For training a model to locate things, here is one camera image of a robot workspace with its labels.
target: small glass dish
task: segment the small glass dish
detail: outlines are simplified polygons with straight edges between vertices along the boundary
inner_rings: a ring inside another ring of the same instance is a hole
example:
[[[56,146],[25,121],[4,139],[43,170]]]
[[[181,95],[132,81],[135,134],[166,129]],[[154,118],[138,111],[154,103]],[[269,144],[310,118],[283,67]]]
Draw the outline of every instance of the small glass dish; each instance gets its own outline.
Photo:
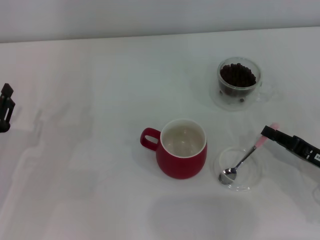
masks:
[[[223,170],[234,168],[240,160],[245,156],[246,149],[239,147],[228,147],[223,150],[219,156],[211,163],[210,170],[214,178],[218,180],[219,175],[223,174]],[[237,192],[250,191],[252,187],[258,184],[263,175],[263,164],[252,153],[236,170],[236,178],[231,184],[222,184],[222,186]]]

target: mug rim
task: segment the mug rim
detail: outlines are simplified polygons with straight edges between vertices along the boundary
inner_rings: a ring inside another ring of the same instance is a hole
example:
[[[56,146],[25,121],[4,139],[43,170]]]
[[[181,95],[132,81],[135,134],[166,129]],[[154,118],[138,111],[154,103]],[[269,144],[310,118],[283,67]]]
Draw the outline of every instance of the mug rim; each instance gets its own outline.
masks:
[[[178,156],[178,155],[172,154],[171,152],[169,152],[169,151],[166,149],[164,143],[162,142],[163,132],[164,132],[164,130],[168,127],[168,125],[172,124],[173,122],[177,122],[177,121],[193,122],[193,123],[196,124],[198,127],[200,127],[200,129],[202,130],[202,133],[203,133],[203,135],[204,135],[204,142],[203,142],[202,148],[201,148],[197,153],[195,153],[195,154],[193,154],[193,155],[190,155],[190,156]],[[205,132],[204,128],[203,128],[199,123],[197,123],[196,121],[194,121],[194,120],[192,120],[192,119],[189,119],[189,118],[178,118],[178,119],[171,120],[170,122],[168,122],[168,123],[162,128],[162,130],[161,130],[161,132],[160,132],[160,143],[161,143],[163,149],[164,149],[168,154],[174,156],[175,158],[179,158],[179,159],[189,159],[189,158],[192,158],[192,157],[195,157],[195,156],[199,155],[199,154],[205,149],[205,147],[206,147],[206,145],[207,145],[207,135],[206,135],[206,132]]]
[[[251,64],[253,64],[259,71],[259,81],[257,81],[255,84],[251,85],[251,86],[233,86],[229,83],[227,83],[224,78],[221,76],[220,74],[220,70],[221,70],[221,66],[227,61],[227,60],[230,60],[230,59],[243,59],[245,61],[248,61],[248,62],[251,62]],[[260,67],[254,62],[252,61],[251,59],[249,58],[246,58],[246,57],[242,57],[242,56],[233,56],[233,57],[229,57],[225,60],[223,60],[222,62],[220,62],[219,66],[218,66],[218,69],[217,69],[217,74],[218,74],[218,77],[220,78],[220,81],[225,85],[227,86],[228,88],[231,88],[231,89],[235,89],[235,90],[250,90],[250,89],[253,89],[255,88],[256,86],[258,86],[258,84],[261,82],[262,83],[262,72],[261,72],[261,69]]]

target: white label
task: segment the white label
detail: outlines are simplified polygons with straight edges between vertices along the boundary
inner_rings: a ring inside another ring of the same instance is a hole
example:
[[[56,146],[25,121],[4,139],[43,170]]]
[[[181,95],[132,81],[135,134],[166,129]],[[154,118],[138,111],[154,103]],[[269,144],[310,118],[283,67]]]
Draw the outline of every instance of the white label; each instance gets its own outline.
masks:
[[[320,161],[320,154],[315,155],[314,159]]]

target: pink spoon handle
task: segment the pink spoon handle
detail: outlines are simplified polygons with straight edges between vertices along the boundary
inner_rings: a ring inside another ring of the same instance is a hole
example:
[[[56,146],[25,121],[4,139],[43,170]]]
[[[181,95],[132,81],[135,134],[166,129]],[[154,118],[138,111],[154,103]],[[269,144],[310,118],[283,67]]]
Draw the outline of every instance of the pink spoon handle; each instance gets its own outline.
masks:
[[[270,128],[274,129],[274,130],[277,130],[279,128],[279,124],[278,123],[272,123],[270,125]],[[268,138],[266,136],[261,136],[259,138],[259,140],[255,143],[255,147],[256,148],[260,148],[264,143],[265,141],[267,140]]]

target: metal spoon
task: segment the metal spoon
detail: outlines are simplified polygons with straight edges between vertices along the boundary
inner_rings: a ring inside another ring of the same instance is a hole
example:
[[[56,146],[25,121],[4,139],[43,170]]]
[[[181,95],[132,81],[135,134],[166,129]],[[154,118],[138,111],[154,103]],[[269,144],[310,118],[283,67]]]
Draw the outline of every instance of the metal spoon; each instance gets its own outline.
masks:
[[[277,130],[279,128],[279,125],[277,123],[273,123],[270,126],[274,130]],[[265,141],[267,140],[267,137],[261,136],[259,140],[255,143],[255,145],[246,153],[246,155],[241,159],[241,161],[233,168],[227,168],[222,171],[222,173],[219,174],[218,180],[223,185],[229,185],[232,184],[236,177],[237,177],[237,168],[259,147],[261,147]]]
[[[229,185],[234,182],[237,177],[237,168],[257,149],[254,145],[247,154],[241,159],[241,161],[233,168],[227,168],[223,170],[222,173],[219,174],[219,181],[224,185]]]

